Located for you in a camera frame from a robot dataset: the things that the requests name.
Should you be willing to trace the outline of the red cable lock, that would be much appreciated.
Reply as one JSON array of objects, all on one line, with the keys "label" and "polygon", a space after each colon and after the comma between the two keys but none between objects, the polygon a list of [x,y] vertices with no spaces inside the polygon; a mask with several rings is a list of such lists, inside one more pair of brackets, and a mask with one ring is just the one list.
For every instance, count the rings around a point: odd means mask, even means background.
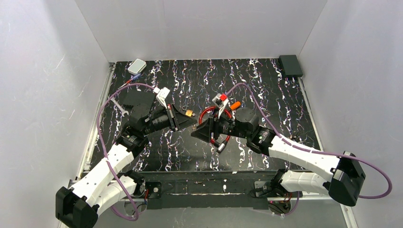
[{"label": "red cable lock", "polygon": [[225,124],[230,124],[231,121],[232,113],[229,109],[224,109],[223,114],[219,116],[219,108],[210,106],[200,114],[199,125],[194,131],[194,137],[210,143],[216,148],[216,152],[221,154],[230,140],[230,135],[226,133],[226,138],[222,142],[219,142],[218,138],[224,134]]}]

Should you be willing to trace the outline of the brass padlock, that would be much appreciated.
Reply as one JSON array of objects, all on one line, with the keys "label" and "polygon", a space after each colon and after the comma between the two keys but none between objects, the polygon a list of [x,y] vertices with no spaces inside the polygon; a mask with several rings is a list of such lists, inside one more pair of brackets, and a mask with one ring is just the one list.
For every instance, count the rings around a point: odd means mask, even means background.
[{"label": "brass padlock", "polygon": [[185,111],[185,115],[188,117],[194,117],[195,113],[193,110],[189,109],[188,106],[182,106],[182,110]]}]

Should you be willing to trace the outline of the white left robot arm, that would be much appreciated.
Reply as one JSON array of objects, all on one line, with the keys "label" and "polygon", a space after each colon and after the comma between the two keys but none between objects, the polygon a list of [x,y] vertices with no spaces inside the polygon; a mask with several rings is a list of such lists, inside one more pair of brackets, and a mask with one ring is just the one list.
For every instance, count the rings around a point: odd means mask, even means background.
[{"label": "white left robot arm", "polygon": [[148,134],[169,128],[185,129],[197,123],[191,114],[184,114],[173,104],[159,106],[154,111],[139,104],[132,108],[109,152],[81,180],[70,188],[61,187],[56,193],[56,218],[69,228],[92,228],[98,217],[124,197],[145,191],[145,181],[134,171],[118,177],[148,145]]}]

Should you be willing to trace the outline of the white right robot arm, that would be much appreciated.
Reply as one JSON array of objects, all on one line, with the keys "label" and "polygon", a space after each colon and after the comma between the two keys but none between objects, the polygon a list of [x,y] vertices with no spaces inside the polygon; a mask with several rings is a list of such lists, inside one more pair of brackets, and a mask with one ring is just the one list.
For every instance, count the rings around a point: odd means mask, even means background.
[{"label": "white right robot arm", "polygon": [[247,140],[255,153],[289,161],[305,171],[279,170],[271,188],[286,192],[313,192],[330,196],[336,202],[356,205],[366,175],[354,154],[327,155],[260,125],[249,108],[240,108],[233,117],[213,114],[199,124],[192,137],[213,143],[221,134]]}]

